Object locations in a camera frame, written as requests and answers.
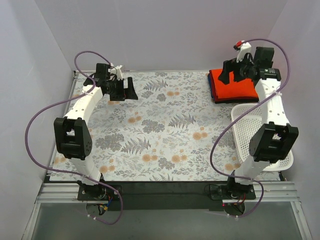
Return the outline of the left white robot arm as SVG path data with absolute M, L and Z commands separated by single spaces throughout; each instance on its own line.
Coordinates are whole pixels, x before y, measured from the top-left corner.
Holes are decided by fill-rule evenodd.
M 94 108 L 103 96 L 111 101 L 137 100 L 133 79 L 124 79 L 122 65 L 97 63 L 95 73 L 83 83 L 82 97 L 78 98 L 64 117 L 54 120 L 56 149 L 75 166 L 81 174 L 77 183 L 84 192 L 95 200 L 103 199 L 107 194 L 104 180 L 94 161 L 89 157 L 93 141 L 88 129 L 88 121 Z

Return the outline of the orange t-shirt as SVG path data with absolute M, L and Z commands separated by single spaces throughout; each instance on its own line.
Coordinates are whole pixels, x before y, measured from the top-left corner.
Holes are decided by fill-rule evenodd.
M 254 85 L 250 79 L 244 79 L 240 82 L 234 81 L 234 74 L 229 74 L 229 84 L 223 84 L 218 80 L 222 69 L 211 69 L 211 85 L 214 100 L 230 99 L 259 99 Z

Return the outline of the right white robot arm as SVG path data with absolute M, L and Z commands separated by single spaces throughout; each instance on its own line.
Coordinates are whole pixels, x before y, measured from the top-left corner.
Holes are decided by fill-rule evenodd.
M 258 104 L 250 110 L 261 111 L 261 125 L 248 142 L 248 156 L 227 179 L 227 195 L 237 199 L 253 190 L 253 180 L 263 170 L 286 159 L 299 130 L 290 124 L 285 114 L 281 73 L 273 68 L 274 48 L 257 47 L 254 54 L 248 42 L 237 43 L 234 48 L 237 57 L 223 62 L 218 79 L 225 85 L 230 82 L 230 73 L 235 82 L 250 79 L 258 95 Z

